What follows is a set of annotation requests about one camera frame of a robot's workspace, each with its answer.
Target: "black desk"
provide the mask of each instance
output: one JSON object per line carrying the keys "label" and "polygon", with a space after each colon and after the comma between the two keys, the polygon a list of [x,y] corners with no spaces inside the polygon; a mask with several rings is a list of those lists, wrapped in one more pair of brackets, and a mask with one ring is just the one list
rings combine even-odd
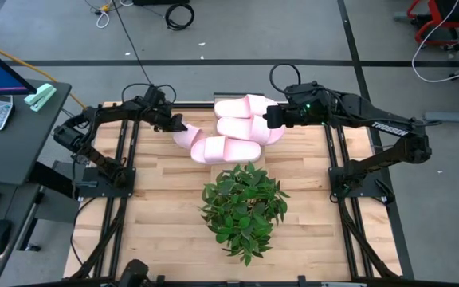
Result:
{"label": "black desk", "polygon": [[[39,87],[50,82],[29,80],[29,83]],[[0,276],[39,198],[40,185],[28,179],[37,169],[36,160],[71,89],[68,84],[50,84],[57,91],[40,112],[31,111],[24,97],[15,96],[15,112],[0,131],[0,219],[13,223],[10,243],[0,256]]]}

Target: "green leafy plant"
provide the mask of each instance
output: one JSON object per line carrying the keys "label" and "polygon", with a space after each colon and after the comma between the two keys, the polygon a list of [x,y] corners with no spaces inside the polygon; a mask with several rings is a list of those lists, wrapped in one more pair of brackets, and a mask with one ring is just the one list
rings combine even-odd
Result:
{"label": "green leafy plant", "polygon": [[255,169],[252,163],[242,169],[238,164],[232,171],[223,171],[216,184],[205,184],[201,208],[207,226],[216,234],[215,240],[226,242],[228,256],[241,255],[240,262],[249,265],[253,256],[263,258],[270,250],[270,233],[276,220],[284,221],[289,198],[281,191],[281,181],[269,179],[267,171]]}

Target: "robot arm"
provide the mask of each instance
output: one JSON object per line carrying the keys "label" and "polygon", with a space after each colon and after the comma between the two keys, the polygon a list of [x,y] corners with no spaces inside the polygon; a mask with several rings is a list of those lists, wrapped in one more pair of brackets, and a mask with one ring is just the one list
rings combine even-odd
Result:
{"label": "robot arm", "polygon": [[[99,173],[114,187],[123,187],[127,181],[125,168],[119,161],[103,156],[91,144],[101,124],[117,120],[143,120],[154,126],[156,132],[181,132],[187,128],[182,124],[182,115],[171,115],[171,103],[156,86],[150,86],[145,96],[137,96],[121,105],[98,108],[88,107],[80,115],[66,120],[54,129],[54,140],[76,155],[83,155],[96,164]],[[83,134],[76,127],[89,126]]]}
{"label": "robot arm", "polygon": [[267,108],[265,119],[269,128],[279,128],[283,124],[288,128],[318,124],[328,124],[333,128],[338,125],[364,126],[400,137],[393,147],[385,151],[345,164],[337,180],[344,189],[360,187],[366,175],[373,171],[400,162],[424,163],[431,156],[425,126],[437,123],[396,116],[375,108],[361,96],[333,91],[315,81],[291,85],[282,92],[288,99],[288,105]]}

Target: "slide sandal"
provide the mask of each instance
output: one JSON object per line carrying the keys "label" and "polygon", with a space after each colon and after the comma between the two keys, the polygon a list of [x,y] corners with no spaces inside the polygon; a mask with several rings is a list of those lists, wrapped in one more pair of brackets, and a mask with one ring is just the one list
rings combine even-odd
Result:
{"label": "slide sandal", "polygon": [[221,100],[215,103],[214,112],[217,117],[236,117],[248,119],[252,115],[263,116],[269,105],[277,105],[264,96],[247,95],[241,99]]}
{"label": "slide sandal", "polygon": [[217,122],[217,132],[222,136],[269,145],[276,143],[284,135],[284,126],[269,129],[267,120],[261,116],[253,116],[250,119],[224,117]]}
{"label": "slide sandal", "polygon": [[190,149],[199,140],[206,138],[201,128],[196,128],[192,124],[183,123],[187,127],[186,131],[173,132],[173,140],[176,144],[185,149]]}
{"label": "slide sandal", "polygon": [[199,140],[190,150],[190,157],[197,163],[247,163],[260,158],[259,144],[225,136],[211,136]]}

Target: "concrete floor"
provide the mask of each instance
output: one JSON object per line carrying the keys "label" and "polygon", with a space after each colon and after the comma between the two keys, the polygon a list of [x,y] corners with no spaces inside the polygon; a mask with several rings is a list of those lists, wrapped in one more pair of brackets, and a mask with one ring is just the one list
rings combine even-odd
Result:
{"label": "concrete floor", "polygon": [[[91,0],[102,5],[102,0]],[[422,117],[426,111],[459,111],[459,81],[429,84],[411,68],[389,67],[387,61],[413,56],[413,27],[394,22],[393,12],[405,10],[407,0],[345,1],[361,61],[383,61],[381,67],[363,67],[375,106],[403,116]],[[182,32],[166,29],[163,19],[137,6],[120,13],[139,55],[147,60],[306,59],[351,60],[336,0],[193,0],[194,24]],[[163,13],[166,7],[152,8]],[[11,0],[0,11],[0,48],[23,60],[134,60],[116,14],[106,29],[95,27],[83,0]],[[447,61],[438,48],[422,51],[420,60]],[[459,54],[453,61],[459,60]],[[284,96],[268,83],[269,65],[148,66],[157,83],[178,91],[178,100],[210,100],[213,92],[263,92],[275,100]],[[86,103],[118,100],[121,89],[144,81],[135,66],[41,67]],[[26,68],[22,76],[40,78]],[[352,66],[304,65],[304,81],[359,93]],[[447,77],[454,68],[422,68],[429,78]],[[294,81],[288,70],[278,70],[279,86]],[[139,88],[129,95],[142,93]],[[72,100],[65,108],[80,109]],[[58,121],[65,120],[61,115]],[[399,164],[390,169],[406,245],[416,279],[459,282],[459,124],[427,128],[433,157],[422,165]],[[384,144],[395,139],[382,135]],[[69,160],[69,153],[49,139],[41,161]],[[59,280],[63,274],[72,227],[39,222],[32,242],[39,253],[15,252],[0,286]]]}

